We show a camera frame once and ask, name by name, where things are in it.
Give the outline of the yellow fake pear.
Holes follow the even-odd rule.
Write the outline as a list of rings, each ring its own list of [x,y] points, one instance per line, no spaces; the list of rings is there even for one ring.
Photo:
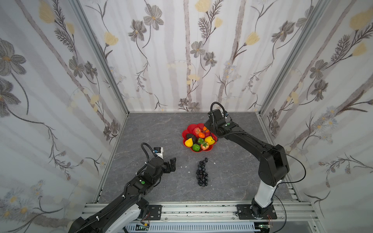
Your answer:
[[[193,139],[192,138],[188,138],[185,142],[184,142],[184,145],[188,148],[191,148],[193,145],[194,145],[194,142],[193,142]]]

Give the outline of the dark purple fake mangosteen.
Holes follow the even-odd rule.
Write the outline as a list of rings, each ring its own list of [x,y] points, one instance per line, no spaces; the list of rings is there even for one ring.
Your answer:
[[[203,144],[204,142],[205,142],[205,140],[203,138],[199,138],[198,141],[197,141],[197,143],[199,145]]]

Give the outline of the black fake grape bunch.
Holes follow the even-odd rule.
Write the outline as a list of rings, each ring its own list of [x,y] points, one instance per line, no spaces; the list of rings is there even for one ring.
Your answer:
[[[196,180],[199,186],[206,187],[209,183],[209,174],[206,170],[206,165],[208,163],[208,158],[206,157],[204,160],[199,161],[197,164],[196,169]]]

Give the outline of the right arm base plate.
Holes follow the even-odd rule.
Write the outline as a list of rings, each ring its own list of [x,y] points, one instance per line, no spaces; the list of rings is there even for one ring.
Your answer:
[[[237,215],[240,220],[274,220],[277,219],[273,205],[262,208],[259,205],[238,204]]]

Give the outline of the red fake apple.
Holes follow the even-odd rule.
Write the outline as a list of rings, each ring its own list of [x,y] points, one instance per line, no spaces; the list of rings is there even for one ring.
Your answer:
[[[201,143],[200,147],[201,147],[202,150],[208,150],[209,149],[209,144],[206,143],[206,142],[203,142],[203,143]]]

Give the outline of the yellow fake lemon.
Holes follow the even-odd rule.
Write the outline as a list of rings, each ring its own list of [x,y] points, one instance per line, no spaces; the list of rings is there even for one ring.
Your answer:
[[[208,136],[205,138],[205,142],[211,146],[215,144],[215,139],[212,136]]]

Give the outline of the green fake lime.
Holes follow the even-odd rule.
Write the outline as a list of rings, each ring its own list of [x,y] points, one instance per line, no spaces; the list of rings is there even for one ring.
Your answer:
[[[194,144],[194,145],[192,146],[192,150],[193,150],[194,152],[199,152],[199,151],[201,150],[201,146],[198,145],[198,144]]]

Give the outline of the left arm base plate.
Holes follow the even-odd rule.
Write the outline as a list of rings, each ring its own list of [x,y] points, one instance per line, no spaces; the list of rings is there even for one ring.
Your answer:
[[[162,205],[149,205],[143,220],[159,221],[161,220]]]

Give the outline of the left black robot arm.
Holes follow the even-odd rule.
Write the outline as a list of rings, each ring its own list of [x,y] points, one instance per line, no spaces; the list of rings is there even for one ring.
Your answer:
[[[118,233],[132,221],[148,215],[149,202],[144,197],[160,182],[164,173],[176,171],[176,158],[165,162],[152,158],[136,173],[124,191],[111,203],[86,219],[79,217],[71,225],[70,233]]]

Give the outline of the dark fake avocado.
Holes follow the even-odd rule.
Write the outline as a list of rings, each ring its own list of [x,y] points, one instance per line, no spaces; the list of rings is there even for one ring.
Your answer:
[[[197,137],[194,134],[187,134],[186,139],[192,139],[192,141],[195,143],[197,141]]]

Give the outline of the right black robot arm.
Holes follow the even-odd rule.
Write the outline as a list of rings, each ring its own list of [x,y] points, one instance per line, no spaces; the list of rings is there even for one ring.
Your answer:
[[[253,155],[259,161],[259,188],[250,206],[253,218],[261,219],[273,211],[273,197],[277,187],[289,172],[285,149],[273,146],[245,132],[237,123],[226,120],[227,112],[219,109],[208,112],[205,126],[217,138],[232,141]]]

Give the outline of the red crinkled fake fruit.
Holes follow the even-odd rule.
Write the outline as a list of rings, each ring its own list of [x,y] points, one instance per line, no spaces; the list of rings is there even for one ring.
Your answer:
[[[199,134],[202,132],[202,130],[199,127],[195,127],[193,129],[193,134],[197,137],[199,137]]]

